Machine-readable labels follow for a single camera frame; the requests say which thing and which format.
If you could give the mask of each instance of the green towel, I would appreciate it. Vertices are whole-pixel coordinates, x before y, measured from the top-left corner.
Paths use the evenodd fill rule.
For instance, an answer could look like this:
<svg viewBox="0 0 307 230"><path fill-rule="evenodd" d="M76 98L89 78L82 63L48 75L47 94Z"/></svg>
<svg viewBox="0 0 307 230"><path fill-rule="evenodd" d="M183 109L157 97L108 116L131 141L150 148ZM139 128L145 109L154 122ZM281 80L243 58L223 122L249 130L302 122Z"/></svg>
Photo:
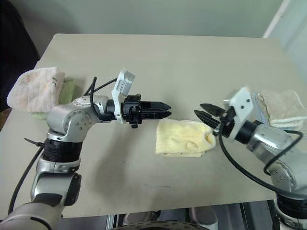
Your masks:
<svg viewBox="0 0 307 230"><path fill-rule="evenodd" d="M59 104L68 104L72 101L73 93L75 91L75 84L73 79L65 80L63 83L62 91L59 95ZM47 116L46 113L30 113L31 117L44 120Z"/></svg>

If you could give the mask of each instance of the robotic arm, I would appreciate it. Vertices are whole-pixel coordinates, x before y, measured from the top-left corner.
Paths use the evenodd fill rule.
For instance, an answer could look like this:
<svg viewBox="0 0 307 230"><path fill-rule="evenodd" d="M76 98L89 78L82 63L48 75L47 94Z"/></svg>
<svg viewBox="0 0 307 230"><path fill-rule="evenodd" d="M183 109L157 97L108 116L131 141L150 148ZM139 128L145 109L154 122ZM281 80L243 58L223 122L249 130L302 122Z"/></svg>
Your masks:
<svg viewBox="0 0 307 230"><path fill-rule="evenodd" d="M38 160L31 190L31 203L23 204L1 223L3 229L50 230L63 209L73 205L79 195L80 152L87 131L96 123L129 122L137 128L144 119L171 115L162 102L142 102L141 95L129 96L134 75L122 70L107 96L83 96L70 104L55 106L47 115L49 131Z"/></svg>
<svg viewBox="0 0 307 230"><path fill-rule="evenodd" d="M275 206L280 226L307 229L307 155L293 148L302 136L293 141L285 131L259 121L247 121L253 104L246 88L233 92L223 102L226 110L212 104L201 104L208 113L195 110L195 114L214 129L213 134L219 137L224 154L237 169L276 192ZM212 118L212 115L220 117L221 122ZM264 171L271 177L274 186L243 169L228 153L222 136L246 145L265 164Z"/></svg>

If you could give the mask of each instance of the black cable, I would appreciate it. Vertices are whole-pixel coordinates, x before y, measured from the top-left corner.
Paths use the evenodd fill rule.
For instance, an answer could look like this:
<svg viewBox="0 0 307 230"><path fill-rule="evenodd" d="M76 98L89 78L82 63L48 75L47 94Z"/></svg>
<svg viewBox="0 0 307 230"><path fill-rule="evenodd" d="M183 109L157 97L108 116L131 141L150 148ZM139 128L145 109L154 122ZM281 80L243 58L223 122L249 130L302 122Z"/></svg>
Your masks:
<svg viewBox="0 0 307 230"><path fill-rule="evenodd" d="M248 172L247 170L245 170L241 165L238 164L238 162L236 162L231 155L229 154L229 152L227 151L224 143L223 143L223 137L222 137L222 133L223 133L223 129L225 126L225 121L221 122L221 126L220 126L220 130L219 130L219 134L218 134L218 138L220 141L220 146L221 149L224 153L224 155L227 157L227 159L233 164L233 166L235 166L236 169L238 169L241 173L243 173L245 176L247 176L249 179L253 180L254 182L262 185L263 187L270 189L278 194L281 195L285 195L285 196L298 196L298 197L303 197L303 198L307 198L307 195L304 194L298 194L298 193L291 193L288 191L285 191L283 189L279 189L271 184L266 183L265 181L261 180L260 178L254 176L253 174L251 174L250 172Z"/></svg>
<svg viewBox="0 0 307 230"><path fill-rule="evenodd" d="M30 171L32 165L34 164L35 160L38 158L39 154L41 153L41 151L44 149L43 146L40 146L40 148L38 149L38 151L36 152L36 154L34 155L34 157L32 158L32 160L30 161L30 163L28 164L27 168L25 169L23 175L21 176L18 184L16 185L16 188L13 192L13 195L11 197L11 201L10 201L10 205L9 205L9 211L8 211L8 215L13 212L14 210L14 204L18 195L18 192L21 188L21 185L24 182L25 177L27 176L28 172Z"/></svg>
<svg viewBox="0 0 307 230"><path fill-rule="evenodd" d="M95 89L95 91L94 91L94 92L97 92L98 90L100 90L100 89L102 89L102 88L106 87L107 85L109 85L109 84L111 84L111 83L113 83L113 82L116 82L116 81L117 81L117 78L114 78L114 79L112 79L112 80L108 81L107 83L105 83L105 84L103 84L103 85L99 86L97 89Z"/></svg>
<svg viewBox="0 0 307 230"><path fill-rule="evenodd" d="M91 108L93 110L93 113L99 118L99 115L95 109L94 106L94 90L95 90L95 84L96 84L97 77L94 77L92 86L91 86L91 93L90 93L90 103L91 103Z"/></svg>
<svg viewBox="0 0 307 230"><path fill-rule="evenodd" d="M87 96L89 91L91 90L92 88L92 84L90 85L90 87L88 87L87 91L85 91L85 93L83 94L83 96Z"/></svg>
<svg viewBox="0 0 307 230"><path fill-rule="evenodd" d="M98 90L100 90L100 89L106 87L107 85L109 85L109 84L111 84L111 83L113 83L113 82L116 82L116 81L117 81L117 78L114 78L114 79L108 81L107 83L105 83L105 84L99 86L97 89L94 90L94 92L97 92ZM84 93L84 96L87 96L87 95L89 94L89 92L90 92L91 89L92 89L92 85L91 85L91 86L87 89L87 91Z"/></svg>
<svg viewBox="0 0 307 230"><path fill-rule="evenodd" d="M263 168L263 171L265 174L267 175L271 175L271 173L268 171L268 168L275 162L277 161L281 156L283 156L287 151L289 151L290 149L292 149L294 147L294 145L296 145L304 136L303 133L299 132L299 131L294 131L294 130L284 130L287 133L293 133L293 134L297 134L299 135L299 137L297 139L295 139L295 141L293 141L291 143L291 145L289 145L287 148L285 148L283 151L281 151L280 153L278 153L275 157L273 157Z"/></svg>

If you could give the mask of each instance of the black fabric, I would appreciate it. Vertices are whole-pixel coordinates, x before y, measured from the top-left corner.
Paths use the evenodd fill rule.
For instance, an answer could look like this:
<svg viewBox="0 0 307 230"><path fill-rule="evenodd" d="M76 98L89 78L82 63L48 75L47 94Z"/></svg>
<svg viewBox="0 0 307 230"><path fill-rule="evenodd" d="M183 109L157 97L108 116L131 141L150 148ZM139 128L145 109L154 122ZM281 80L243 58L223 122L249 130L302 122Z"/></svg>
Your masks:
<svg viewBox="0 0 307 230"><path fill-rule="evenodd" d="M7 0L1 0L2 76L0 111L8 107L6 98L18 77L34 68L39 60L37 50L27 33L21 16Z"/></svg>

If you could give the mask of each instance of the yellow towel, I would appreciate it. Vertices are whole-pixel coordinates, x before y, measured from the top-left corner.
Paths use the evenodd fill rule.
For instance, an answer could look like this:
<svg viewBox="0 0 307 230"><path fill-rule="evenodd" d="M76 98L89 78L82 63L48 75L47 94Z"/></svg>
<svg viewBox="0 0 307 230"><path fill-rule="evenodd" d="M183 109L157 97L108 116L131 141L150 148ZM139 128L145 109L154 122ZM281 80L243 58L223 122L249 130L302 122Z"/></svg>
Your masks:
<svg viewBox="0 0 307 230"><path fill-rule="evenodd" d="M209 126L202 122L160 120L155 153L166 157L201 157L215 146Z"/></svg>

